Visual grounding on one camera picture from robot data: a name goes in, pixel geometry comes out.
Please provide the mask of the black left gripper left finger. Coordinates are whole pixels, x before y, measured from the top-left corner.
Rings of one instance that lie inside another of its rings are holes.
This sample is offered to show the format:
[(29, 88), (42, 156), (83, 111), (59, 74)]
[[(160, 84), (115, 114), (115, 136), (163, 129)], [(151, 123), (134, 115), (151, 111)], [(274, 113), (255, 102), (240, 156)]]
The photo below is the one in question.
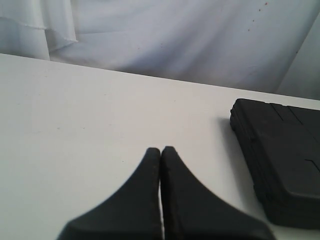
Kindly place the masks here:
[(150, 147), (129, 179), (100, 205), (69, 221), (60, 240), (160, 239), (160, 151)]

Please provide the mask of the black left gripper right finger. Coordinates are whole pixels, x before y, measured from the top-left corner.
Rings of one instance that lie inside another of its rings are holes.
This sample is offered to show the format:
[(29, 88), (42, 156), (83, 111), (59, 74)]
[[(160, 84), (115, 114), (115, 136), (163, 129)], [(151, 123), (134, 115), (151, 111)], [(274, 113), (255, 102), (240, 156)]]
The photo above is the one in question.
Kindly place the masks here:
[(160, 192), (167, 240), (273, 240), (262, 222), (207, 189), (172, 146), (160, 159)]

